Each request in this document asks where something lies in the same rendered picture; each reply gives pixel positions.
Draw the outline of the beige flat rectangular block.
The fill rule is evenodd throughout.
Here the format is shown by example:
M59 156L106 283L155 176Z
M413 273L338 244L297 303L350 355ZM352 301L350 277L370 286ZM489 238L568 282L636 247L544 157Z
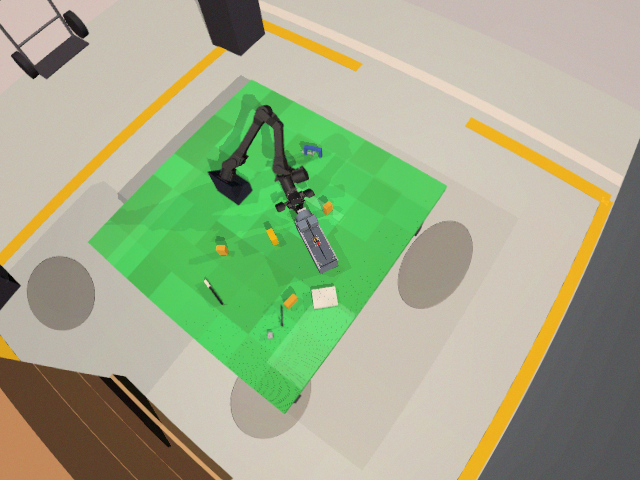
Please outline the beige flat rectangular block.
M314 289L312 290L312 297L314 310L338 306L335 286Z

